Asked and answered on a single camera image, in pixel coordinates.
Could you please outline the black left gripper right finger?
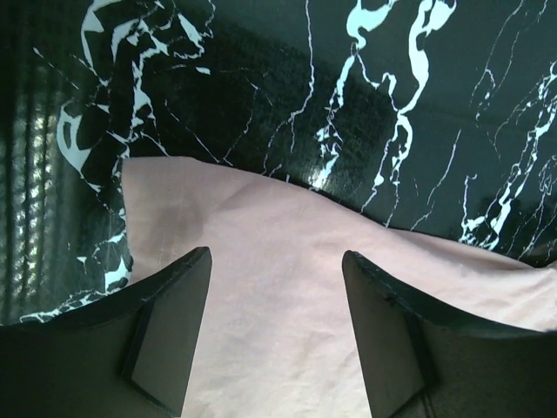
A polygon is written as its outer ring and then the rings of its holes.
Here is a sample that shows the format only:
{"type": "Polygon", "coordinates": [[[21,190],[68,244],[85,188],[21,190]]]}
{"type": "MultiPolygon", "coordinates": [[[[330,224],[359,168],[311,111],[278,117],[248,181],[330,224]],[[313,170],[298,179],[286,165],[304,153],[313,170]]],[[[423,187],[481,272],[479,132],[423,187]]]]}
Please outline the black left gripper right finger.
{"type": "Polygon", "coordinates": [[[556,333],[481,318],[342,259],[374,417],[554,417],[556,333]]]}

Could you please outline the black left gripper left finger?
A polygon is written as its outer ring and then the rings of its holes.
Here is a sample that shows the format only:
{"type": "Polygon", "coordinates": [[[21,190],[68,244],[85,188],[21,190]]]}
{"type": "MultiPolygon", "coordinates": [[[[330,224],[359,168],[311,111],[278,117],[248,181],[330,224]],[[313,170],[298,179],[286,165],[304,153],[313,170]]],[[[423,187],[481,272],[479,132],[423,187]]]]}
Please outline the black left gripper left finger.
{"type": "Polygon", "coordinates": [[[3,327],[2,416],[180,416],[211,267],[198,247],[85,307],[3,327]]]}

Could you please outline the pink printed t-shirt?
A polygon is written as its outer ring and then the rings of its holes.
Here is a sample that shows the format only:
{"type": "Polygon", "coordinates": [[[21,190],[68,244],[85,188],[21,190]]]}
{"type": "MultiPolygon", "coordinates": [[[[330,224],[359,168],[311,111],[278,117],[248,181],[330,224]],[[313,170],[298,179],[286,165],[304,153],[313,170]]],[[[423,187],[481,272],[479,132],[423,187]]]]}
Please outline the pink printed t-shirt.
{"type": "Polygon", "coordinates": [[[556,267],[388,229],[317,193],[194,158],[122,173],[132,278],[198,246],[212,271],[185,417],[367,417],[346,251],[472,314],[556,326],[556,267]]]}

